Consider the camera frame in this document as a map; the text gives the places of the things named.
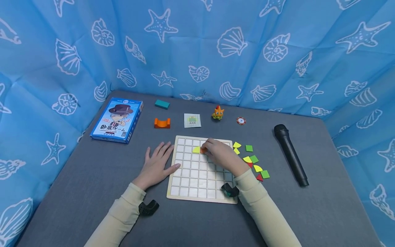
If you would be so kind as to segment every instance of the top hat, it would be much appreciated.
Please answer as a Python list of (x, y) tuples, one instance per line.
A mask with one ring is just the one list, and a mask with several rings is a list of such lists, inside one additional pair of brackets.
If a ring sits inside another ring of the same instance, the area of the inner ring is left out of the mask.
[(133, 110), (130, 109), (130, 105), (116, 105), (108, 111), (117, 115), (125, 115), (133, 112)]

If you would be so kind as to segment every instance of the gray table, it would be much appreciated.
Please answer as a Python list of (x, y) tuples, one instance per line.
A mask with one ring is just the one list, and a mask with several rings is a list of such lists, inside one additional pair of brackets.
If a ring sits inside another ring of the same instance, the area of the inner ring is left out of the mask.
[[(113, 92), (111, 97), (142, 100), (144, 110), (128, 145), (89, 137), (99, 111), (23, 233), (18, 247), (83, 246), (114, 200), (139, 174), (148, 146), (174, 142), (176, 135), (213, 137), (254, 146), (259, 165), (270, 172), (263, 185), (304, 247), (379, 247), (379, 241), (352, 186), (324, 123), (315, 118), (223, 106), (214, 122), (215, 104)], [(156, 99), (170, 102), (164, 110)], [(183, 113), (201, 115), (201, 128), (184, 128)], [(171, 118), (171, 129), (155, 129), (154, 119)], [(246, 119), (245, 125), (236, 123)], [(284, 124), (310, 186), (300, 188), (273, 127)], [(248, 154), (240, 148), (241, 157)], [(265, 246), (258, 229), (237, 205), (171, 200), (168, 178), (147, 191), (145, 202), (160, 207), (139, 217), (121, 246)]]

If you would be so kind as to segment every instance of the beige sleeve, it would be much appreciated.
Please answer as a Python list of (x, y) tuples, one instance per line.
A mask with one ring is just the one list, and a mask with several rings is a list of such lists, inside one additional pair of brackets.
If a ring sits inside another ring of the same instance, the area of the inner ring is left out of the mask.
[(108, 214), (93, 232), (85, 247), (118, 247), (139, 217), (139, 205), (145, 192), (130, 183), (123, 195), (115, 200)]
[(291, 227), (251, 169), (235, 178), (239, 199), (268, 247), (301, 247)]

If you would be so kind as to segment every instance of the hand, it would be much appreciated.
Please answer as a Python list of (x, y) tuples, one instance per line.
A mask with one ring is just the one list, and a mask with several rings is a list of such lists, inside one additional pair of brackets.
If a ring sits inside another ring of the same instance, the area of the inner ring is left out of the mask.
[(146, 190), (149, 187), (162, 182), (168, 175), (175, 172), (181, 164), (175, 164), (164, 170), (165, 164), (170, 157), (171, 152), (174, 149), (174, 145), (171, 142), (161, 142), (158, 147), (152, 153), (151, 158), (149, 157), (151, 148), (148, 147), (145, 152), (145, 163), (141, 169), (140, 175), (133, 180), (133, 184), (138, 186), (142, 190)]
[(248, 171), (250, 167), (245, 163), (228, 145), (214, 140), (207, 139), (202, 145), (202, 148), (207, 148), (207, 156), (217, 165), (230, 171), (235, 177), (238, 177)]

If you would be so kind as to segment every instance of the blue curtain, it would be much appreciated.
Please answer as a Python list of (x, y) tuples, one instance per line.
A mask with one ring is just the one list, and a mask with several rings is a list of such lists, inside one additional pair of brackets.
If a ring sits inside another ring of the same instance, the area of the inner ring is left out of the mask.
[(395, 0), (3, 0), (0, 246), (113, 90), (325, 121), (395, 246)]

